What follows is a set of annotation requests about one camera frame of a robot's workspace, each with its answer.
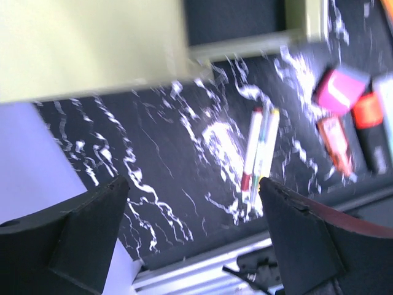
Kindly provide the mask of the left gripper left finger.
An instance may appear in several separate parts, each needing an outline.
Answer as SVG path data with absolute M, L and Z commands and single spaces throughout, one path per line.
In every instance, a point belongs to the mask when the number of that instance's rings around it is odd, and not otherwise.
M 1 224 L 1 294 L 102 294 L 128 196 L 117 176 Z

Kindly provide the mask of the yellow-green drawer cabinet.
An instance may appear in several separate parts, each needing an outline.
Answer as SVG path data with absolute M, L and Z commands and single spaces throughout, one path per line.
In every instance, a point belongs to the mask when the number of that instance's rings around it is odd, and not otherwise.
M 182 1 L 2 1 L 1 103 L 210 79 L 215 62 L 327 40 L 327 1 L 284 13 L 284 31 L 190 45 Z

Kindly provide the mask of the green clear highlighter pen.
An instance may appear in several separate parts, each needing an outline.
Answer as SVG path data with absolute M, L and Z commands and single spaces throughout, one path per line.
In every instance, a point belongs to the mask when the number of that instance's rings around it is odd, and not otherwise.
M 259 187 L 259 178 L 260 175 L 262 174 L 262 162 L 263 162 L 262 154 L 267 137 L 267 125 L 269 121 L 269 116 L 270 116 L 270 108 L 266 106 L 263 109 L 263 119 L 260 127 L 259 140 L 257 143 L 257 149 L 255 153 L 255 160 L 254 160 L 254 166 L 253 166 L 253 172 L 251 178 L 250 203 L 252 207 L 255 206 L 255 200 L 257 197 L 257 191 Z

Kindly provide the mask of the yellow-capped white marker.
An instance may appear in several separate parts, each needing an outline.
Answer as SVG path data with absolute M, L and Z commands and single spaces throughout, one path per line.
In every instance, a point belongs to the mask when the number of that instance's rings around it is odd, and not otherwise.
M 260 175 L 259 181 L 262 178 L 269 178 L 271 165 L 273 161 L 274 147 L 276 144 L 276 138 L 278 134 L 278 126 L 279 126 L 280 114 L 278 108 L 272 108 L 270 110 L 269 121 L 267 125 L 267 137 L 265 146 L 263 149 L 263 157 L 262 157 L 262 174 Z

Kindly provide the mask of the pink eraser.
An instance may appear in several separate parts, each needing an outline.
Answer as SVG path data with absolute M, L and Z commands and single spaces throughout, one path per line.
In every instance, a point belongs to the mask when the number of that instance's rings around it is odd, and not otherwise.
M 318 83 L 314 102 L 331 114 L 347 114 L 370 83 L 369 73 L 346 64 L 329 69 Z

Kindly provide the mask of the red-capped white marker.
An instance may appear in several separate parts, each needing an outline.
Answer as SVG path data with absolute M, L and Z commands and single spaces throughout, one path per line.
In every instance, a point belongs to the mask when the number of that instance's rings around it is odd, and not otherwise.
M 251 122 L 249 126 L 249 135 L 244 157 L 243 175 L 241 178 L 241 192 L 247 192 L 250 186 L 250 179 L 254 166 L 254 157 L 259 142 L 260 128 L 263 120 L 263 108 L 255 107 L 251 114 Z

